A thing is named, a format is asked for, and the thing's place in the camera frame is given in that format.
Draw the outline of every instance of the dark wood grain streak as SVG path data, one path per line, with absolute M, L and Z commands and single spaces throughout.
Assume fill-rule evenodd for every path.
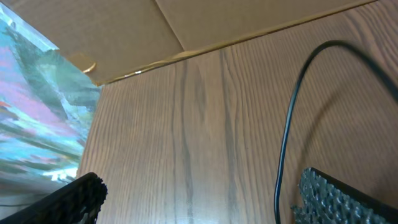
M 360 45 L 398 82 L 398 2 L 380 0 L 106 85 L 79 169 L 109 187 L 99 223 L 274 223 L 290 94 L 331 39 Z M 292 120 L 283 223 L 310 166 L 398 207 L 397 113 L 358 59 L 322 52 Z

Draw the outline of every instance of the curved black cord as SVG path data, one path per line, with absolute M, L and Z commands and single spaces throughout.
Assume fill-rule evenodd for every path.
M 305 72 L 307 71 L 308 67 L 310 66 L 315 56 L 317 56 L 322 50 L 333 46 L 343 47 L 348 51 L 350 51 L 351 53 L 353 53 L 355 56 L 359 57 L 374 72 L 374 74 L 379 78 L 379 81 L 387 88 L 391 96 L 395 99 L 396 103 L 398 103 L 398 87 L 395 86 L 394 82 L 389 78 L 387 73 L 371 57 L 367 56 L 357 47 L 342 40 L 330 40 L 319 45 L 310 54 L 310 56 L 305 61 L 305 64 L 300 71 L 300 75 L 298 76 L 298 79 L 296 81 L 292 97 L 290 99 L 289 108 L 287 110 L 285 131 L 284 131 L 284 136 L 282 138 L 282 145 L 280 147 L 279 166 L 278 166 L 278 173 L 277 173 L 277 180 L 275 184 L 275 194 L 274 194 L 274 213 L 275 213 L 276 224 L 280 224 L 280 214 L 279 214 L 280 187 L 282 185 L 282 176 L 284 174 L 284 161 L 285 161 L 287 137 L 289 135 L 290 122 L 292 120 L 292 114 L 297 94 L 299 93 L 300 85 L 304 78 Z

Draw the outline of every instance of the wooden table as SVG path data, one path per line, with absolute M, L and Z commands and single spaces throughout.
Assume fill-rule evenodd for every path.
M 380 0 L 106 85 L 79 169 L 108 185 L 99 223 L 274 223 L 290 94 L 331 39 L 398 80 L 398 2 Z M 282 222 L 308 166 L 398 207 L 397 133 L 398 106 L 372 73 L 342 49 L 319 55 L 290 131 Z

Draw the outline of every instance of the cardboard box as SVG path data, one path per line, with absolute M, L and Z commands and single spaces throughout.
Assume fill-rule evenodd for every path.
M 102 85 L 373 0 L 5 0 Z

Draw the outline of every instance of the wooden surface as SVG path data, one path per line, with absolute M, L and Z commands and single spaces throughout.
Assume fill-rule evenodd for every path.
M 309 53 L 356 42 L 398 80 L 398 2 L 380 0 L 106 85 L 79 174 L 108 185 L 99 223 L 274 223 L 285 113 Z M 301 171 L 398 207 L 398 106 L 356 58 L 328 49 L 296 104 L 282 223 Z

